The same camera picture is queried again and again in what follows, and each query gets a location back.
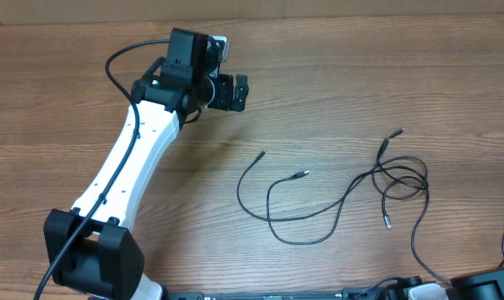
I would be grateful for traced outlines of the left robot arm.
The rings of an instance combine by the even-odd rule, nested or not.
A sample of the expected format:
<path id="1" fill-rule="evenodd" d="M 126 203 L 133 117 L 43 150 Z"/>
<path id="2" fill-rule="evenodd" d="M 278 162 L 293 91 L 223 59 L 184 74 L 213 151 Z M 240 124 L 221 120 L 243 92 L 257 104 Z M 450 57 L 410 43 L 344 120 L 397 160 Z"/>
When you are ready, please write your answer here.
<path id="1" fill-rule="evenodd" d="M 125 92 L 122 131 L 87 190 L 67 211 L 52 210 L 43 231 L 49 259 L 44 282 L 96 299 L 166 299 L 144 272 L 132 231 L 142 196 L 162 155 L 205 108 L 241 112 L 247 77 L 220 71 L 229 41 L 174 28 L 157 58 Z"/>

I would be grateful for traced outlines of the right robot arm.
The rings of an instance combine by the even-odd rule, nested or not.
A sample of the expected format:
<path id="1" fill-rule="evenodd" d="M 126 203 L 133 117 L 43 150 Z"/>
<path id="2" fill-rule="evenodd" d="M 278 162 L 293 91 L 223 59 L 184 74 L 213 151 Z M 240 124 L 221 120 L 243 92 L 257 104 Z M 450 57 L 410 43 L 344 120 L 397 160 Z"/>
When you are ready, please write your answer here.
<path id="1" fill-rule="evenodd" d="M 410 277 L 383 288 L 376 299 L 504 300 L 504 267 L 454 277 L 450 287 Z"/>

